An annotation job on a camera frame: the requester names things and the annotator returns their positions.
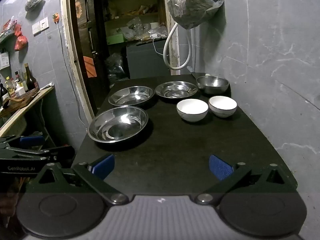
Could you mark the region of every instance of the door frame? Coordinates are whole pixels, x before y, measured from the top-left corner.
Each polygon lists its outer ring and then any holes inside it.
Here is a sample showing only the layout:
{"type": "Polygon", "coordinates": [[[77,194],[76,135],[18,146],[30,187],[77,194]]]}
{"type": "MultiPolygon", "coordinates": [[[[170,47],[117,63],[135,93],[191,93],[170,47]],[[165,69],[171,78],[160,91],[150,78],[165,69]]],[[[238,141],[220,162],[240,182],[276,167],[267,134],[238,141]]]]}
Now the door frame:
{"type": "MultiPolygon", "coordinates": [[[[170,15],[168,5],[165,0],[165,12],[167,18],[167,26],[169,29],[172,29],[175,21],[170,15]]],[[[92,121],[94,118],[94,113],[90,104],[90,100],[88,97],[87,90],[85,88],[85,81],[82,76],[81,72],[81,65],[84,65],[84,59],[79,58],[78,54],[81,52],[82,49],[81,45],[76,43],[74,32],[73,32],[73,25],[72,25],[72,18],[71,18],[71,11],[70,9],[73,8],[70,4],[70,0],[60,0],[61,6],[61,18],[63,28],[63,34],[65,37],[66,45],[67,45],[67,52],[70,59],[70,67],[73,72],[74,82],[76,84],[76,92],[80,99],[80,103],[83,107],[84,114],[87,118],[88,123],[92,121]]],[[[179,38],[178,38],[178,31],[176,30],[175,33],[172,35],[172,39],[169,42],[169,57],[170,62],[173,65],[180,65],[180,54],[179,54],[179,38]]],[[[171,70],[172,75],[179,75],[180,71],[171,70]]]]}

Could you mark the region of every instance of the white ceramic bowl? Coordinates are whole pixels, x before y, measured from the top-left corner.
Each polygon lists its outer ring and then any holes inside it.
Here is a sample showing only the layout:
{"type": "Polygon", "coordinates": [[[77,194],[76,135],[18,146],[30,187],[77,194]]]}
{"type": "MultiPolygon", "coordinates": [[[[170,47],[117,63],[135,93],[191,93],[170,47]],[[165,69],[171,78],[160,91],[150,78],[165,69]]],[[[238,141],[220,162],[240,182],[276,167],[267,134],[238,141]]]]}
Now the white ceramic bowl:
{"type": "Polygon", "coordinates": [[[208,112],[208,104],[199,99],[185,99],[177,103],[177,111],[182,119],[188,122],[198,122],[208,112]]]}
{"type": "Polygon", "coordinates": [[[209,99],[209,107],[218,117],[226,118],[233,115],[237,106],[237,102],[232,98],[215,96],[209,99]]]}

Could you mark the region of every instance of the black table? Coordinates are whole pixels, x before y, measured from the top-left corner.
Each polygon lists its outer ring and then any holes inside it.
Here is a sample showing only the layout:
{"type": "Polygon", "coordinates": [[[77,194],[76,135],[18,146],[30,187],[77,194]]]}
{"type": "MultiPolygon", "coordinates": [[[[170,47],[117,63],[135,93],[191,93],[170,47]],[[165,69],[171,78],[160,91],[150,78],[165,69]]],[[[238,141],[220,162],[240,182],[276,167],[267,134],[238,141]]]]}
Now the black table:
{"type": "MultiPolygon", "coordinates": [[[[137,85],[155,89],[168,81],[196,83],[192,75],[133,79],[116,83],[110,95],[137,85]]],[[[200,92],[195,97],[205,102],[209,99],[200,92]]],[[[297,183],[277,151],[240,107],[226,119],[209,110],[200,122],[188,123],[178,115],[177,101],[164,102],[157,95],[155,100],[146,109],[148,126],[135,140],[101,146],[86,135],[74,163],[90,163],[112,152],[116,167],[105,181],[125,194],[200,193],[218,182],[209,171],[211,154],[230,164],[245,162],[262,167],[277,163],[297,183]]],[[[99,113],[112,107],[106,98],[99,113]]]]}

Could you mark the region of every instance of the stainless steel bowl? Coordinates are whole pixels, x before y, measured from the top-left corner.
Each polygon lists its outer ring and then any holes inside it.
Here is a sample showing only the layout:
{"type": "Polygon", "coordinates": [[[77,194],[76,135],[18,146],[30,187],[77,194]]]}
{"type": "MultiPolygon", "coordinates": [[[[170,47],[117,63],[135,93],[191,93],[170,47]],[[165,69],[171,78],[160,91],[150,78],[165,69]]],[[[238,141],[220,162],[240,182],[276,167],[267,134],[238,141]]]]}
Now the stainless steel bowl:
{"type": "Polygon", "coordinates": [[[215,76],[202,76],[196,79],[198,88],[208,95],[220,95],[224,93],[229,81],[215,76]]]}
{"type": "Polygon", "coordinates": [[[198,92],[196,85],[183,81],[170,81],[156,87],[158,96],[163,98],[187,98],[198,92]]]}
{"type": "Polygon", "coordinates": [[[135,106],[120,106],[96,116],[88,129],[92,140],[116,143],[138,134],[147,125],[148,115],[135,106]]]}
{"type": "Polygon", "coordinates": [[[115,92],[108,101],[114,106],[142,106],[154,94],[153,89],[148,87],[129,87],[115,92]]]}

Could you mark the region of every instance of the wall switch panel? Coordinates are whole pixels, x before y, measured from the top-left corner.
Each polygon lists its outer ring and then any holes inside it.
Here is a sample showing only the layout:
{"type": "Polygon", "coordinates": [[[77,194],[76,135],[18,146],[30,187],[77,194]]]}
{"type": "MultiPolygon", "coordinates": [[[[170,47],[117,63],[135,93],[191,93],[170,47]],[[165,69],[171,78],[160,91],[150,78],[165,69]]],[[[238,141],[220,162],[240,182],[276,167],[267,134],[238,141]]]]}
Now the wall switch panel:
{"type": "Polygon", "coordinates": [[[39,33],[40,31],[41,31],[40,22],[37,22],[37,23],[33,24],[33,26],[32,26],[32,34],[35,35],[35,34],[39,33]]]}
{"type": "Polygon", "coordinates": [[[46,17],[40,21],[40,30],[43,31],[47,28],[49,28],[49,21],[48,21],[48,18],[46,17]]]}

